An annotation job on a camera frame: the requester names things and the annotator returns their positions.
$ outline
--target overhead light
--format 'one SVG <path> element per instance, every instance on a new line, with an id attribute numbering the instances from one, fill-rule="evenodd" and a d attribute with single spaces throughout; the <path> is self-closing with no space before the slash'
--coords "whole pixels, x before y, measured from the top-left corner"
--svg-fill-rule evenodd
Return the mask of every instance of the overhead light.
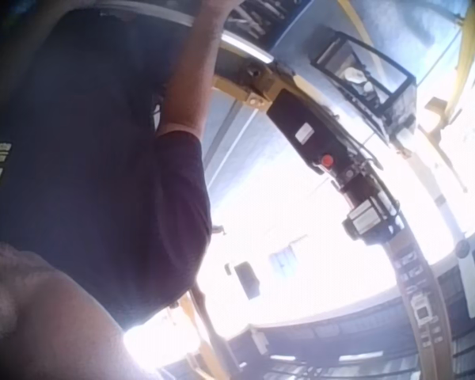
<path id="1" fill-rule="evenodd" d="M 235 48 L 250 54 L 252 57 L 259 59 L 267 65 L 274 60 L 272 55 L 269 55 L 267 52 L 260 50 L 258 47 L 253 46 L 247 40 L 243 40 L 241 37 L 236 36 L 233 33 L 225 31 L 222 35 L 222 41 L 227 42 Z"/>
<path id="2" fill-rule="evenodd" d="M 340 356 L 340 361 L 341 362 L 356 362 L 359 360 L 379 358 L 381 356 L 383 356 L 383 351 L 370 352 L 368 354 L 360 354 L 360 355 L 342 355 Z"/>
<path id="3" fill-rule="evenodd" d="M 284 362 L 294 362 L 295 361 L 295 356 L 271 355 L 269 357 L 273 360 L 282 360 Z"/>

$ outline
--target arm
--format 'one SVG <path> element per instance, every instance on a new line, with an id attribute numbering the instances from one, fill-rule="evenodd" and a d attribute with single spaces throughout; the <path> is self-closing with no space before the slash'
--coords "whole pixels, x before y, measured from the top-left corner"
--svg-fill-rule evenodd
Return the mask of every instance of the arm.
<path id="1" fill-rule="evenodd" d="M 243 0 L 203 0 L 174 76 L 167 85 L 158 135 L 186 131 L 202 138 L 223 26 Z"/>
<path id="2" fill-rule="evenodd" d="M 0 245 L 0 378 L 152 379 L 120 327 L 72 279 Z"/>
<path id="3" fill-rule="evenodd" d="M 0 110 L 9 100 L 59 20 L 71 10 L 90 6 L 95 0 L 43 0 L 0 47 Z"/>

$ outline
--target industrial machine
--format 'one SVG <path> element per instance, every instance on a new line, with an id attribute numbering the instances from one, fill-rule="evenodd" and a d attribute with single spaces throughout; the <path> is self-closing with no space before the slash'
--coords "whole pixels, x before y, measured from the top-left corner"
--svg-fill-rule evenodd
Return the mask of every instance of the industrial machine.
<path id="1" fill-rule="evenodd" d="M 186 14 L 145 3 L 107 0 L 99 6 L 131 10 L 182 25 L 192 23 Z M 248 10 L 255 11 L 253 4 Z M 256 34 L 254 25 L 258 29 L 256 23 L 257 20 L 249 20 L 246 25 L 252 35 Z M 378 174 L 380 163 L 346 131 L 336 115 L 317 101 L 310 89 L 299 85 L 294 72 L 245 40 L 243 28 L 237 23 L 237 34 L 225 32 L 222 39 L 231 45 L 231 51 L 254 59 L 238 76 L 217 77 L 215 87 L 266 112 L 308 167 L 332 178 L 335 191 L 347 200 L 351 209 L 343 225 L 349 236 L 386 249 L 416 338 L 422 377 L 451 380 L 454 378 L 451 333 L 443 295 L 401 212 L 401 205 Z M 362 50 L 378 55 L 386 67 L 364 62 L 363 55 L 357 54 Z M 416 130 L 416 80 L 408 71 L 341 32 L 333 33 L 312 65 L 362 114 L 385 144 L 408 156 L 408 136 Z M 211 326 L 203 295 L 193 291 L 192 301 L 209 326 L 216 357 L 228 374 L 240 378 L 239 366 Z"/>

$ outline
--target metal beam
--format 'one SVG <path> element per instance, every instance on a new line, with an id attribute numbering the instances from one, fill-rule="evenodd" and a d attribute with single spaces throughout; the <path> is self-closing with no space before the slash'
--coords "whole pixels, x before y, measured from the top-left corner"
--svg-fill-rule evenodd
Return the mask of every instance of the metal beam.
<path id="1" fill-rule="evenodd" d="M 161 18 L 162 20 L 175 22 L 188 27 L 193 26 L 194 21 L 194 17 L 186 13 L 168 9 L 163 6 L 155 6 L 145 2 L 133 2 L 128 0 L 101 0 L 95 5 L 95 7 L 99 9 L 124 10 L 145 16 L 157 17 Z M 231 45 L 233 48 L 239 49 L 247 55 L 251 55 L 256 59 L 259 59 L 261 62 L 266 64 L 269 64 L 274 60 L 272 55 L 232 32 L 224 31 L 222 34 L 222 41 Z"/>
<path id="2" fill-rule="evenodd" d="M 462 26 L 462 42 L 459 51 L 458 77 L 456 80 L 456 88 L 452 98 L 448 101 L 443 117 L 443 123 L 447 125 L 454 112 L 456 111 L 459 101 L 465 92 L 468 83 L 470 71 L 475 62 L 475 2 L 468 8 L 465 21 Z"/>

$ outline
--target man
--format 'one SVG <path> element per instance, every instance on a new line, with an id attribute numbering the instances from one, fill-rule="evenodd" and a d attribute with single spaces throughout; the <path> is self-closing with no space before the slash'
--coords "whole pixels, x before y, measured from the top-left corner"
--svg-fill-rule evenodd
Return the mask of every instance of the man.
<path id="1" fill-rule="evenodd" d="M 96 11 L 71 12 L 95 1 L 40 2 L 0 49 L 0 242 L 40 255 L 43 264 L 31 266 L 32 271 L 40 268 L 40 277 L 51 271 L 45 269 L 49 265 L 66 273 L 123 329 L 148 320 L 193 285 L 209 242 L 200 139 L 223 25 L 241 1 L 202 1 L 168 82 L 157 131 L 150 126 L 157 88 L 142 76 L 147 67 L 140 59 L 128 55 L 121 34 L 128 26 Z M 0 252 L 21 257 L 10 246 L 0 246 Z M 14 273 L 4 276 L 16 286 L 10 278 Z M 3 347 L 25 349 L 22 344 L 38 340 L 48 353 L 43 321 L 51 322 L 53 333 L 61 315 L 79 316 L 74 325 L 60 322 L 63 339 L 99 346 L 108 336 L 95 327 L 103 310 L 97 308 L 99 316 L 86 320 L 85 313 L 96 310 L 88 306 L 93 300 L 84 295 L 88 298 L 77 313 L 81 299 L 73 293 L 83 292 L 55 273 L 35 291 L 28 291 L 31 281 L 25 280 L 21 289 L 28 296 L 2 292 L 0 310 L 11 313 L 13 321 L 0 329 L 10 338 L 0 339 L 0 344 L 6 341 Z M 36 278 L 35 272 L 29 275 Z M 72 298 L 77 301 L 66 302 Z M 28 315 L 35 317 L 23 319 Z M 92 327 L 84 327 L 86 322 Z M 106 323 L 106 331 L 116 333 L 114 324 Z M 63 345 L 73 343 L 63 340 L 56 347 Z M 79 356 L 87 346 L 78 346 Z M 7 351 L 0 347 L 2 354 Z M 59 360 L 63 349 L 52 355 L 58 365 L 37 363 L 33 372 L 58 378 L 51 374 L 71 368 L 70 360 Z M 29 356 L 34 364 L 35 357 Z M 95 356 L 95 365 L 112 357 Z"/>

